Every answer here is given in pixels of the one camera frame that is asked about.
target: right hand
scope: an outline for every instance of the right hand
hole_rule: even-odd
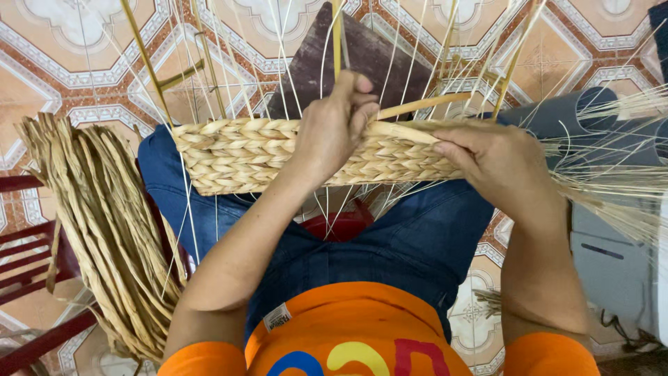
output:
[[[565,218],[566,201],[556,190],[540,143],[516,126],[473,120],[437,130],[434,145],[489,201],[525,228]]]

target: forearm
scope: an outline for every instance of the forearm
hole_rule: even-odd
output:
[[[586,334],[587,302],[568,243],[566,204],[537,208],[516,223],[501,270],[503,315],[558,331]],[[509,343],[518,335],[504,328]]]
[[[199,265],[179,304],[191,310],[228,310],[259,285],[281,235],[313,187],[298,174],[279,174]]]

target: denim pants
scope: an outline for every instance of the denim pants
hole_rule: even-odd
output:
[[[172,229],[178,233],[182,228],[180,242],[196,262],[254,201],[249,194],[203,197],[192,189],[193,237],[191,218],[185,215],[190,177],[186,172],[184,180],[180,156],[164,125],[142,141],[138,154],[146,190]],[[292,221],[248,304],[246,339],[267,313],[304,291],[367,281],[399,288],[433,306],[450,342],[447,311],[493,210],[466,181],[453,180],[400,199],[350,242],[324,242]]]

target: woven basket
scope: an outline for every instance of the woven basket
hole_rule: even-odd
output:
[[[426,123],[415,124],[424,128]],[[211,196],[265,190],[295,150],[298,127],[299,120],[240,118],[182,125],[172,133],[192,184],[199,194]],[[459,171],[434,152],[434,140],[419,130],[374,122],[363,144],[325,185],[460,177]]]

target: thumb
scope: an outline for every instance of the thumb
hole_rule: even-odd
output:
[[[357,142],[367,126],[369,118],[380,110],[378,103],[369,102],[359,107],[350,118],[350,138]]]
[[[466,149],[451,143],[450,141],[443,141],[434,145],[434,150],[443,155],[455,167],[462,170],[465,177],[478,176],[480,168],[478,164]]]

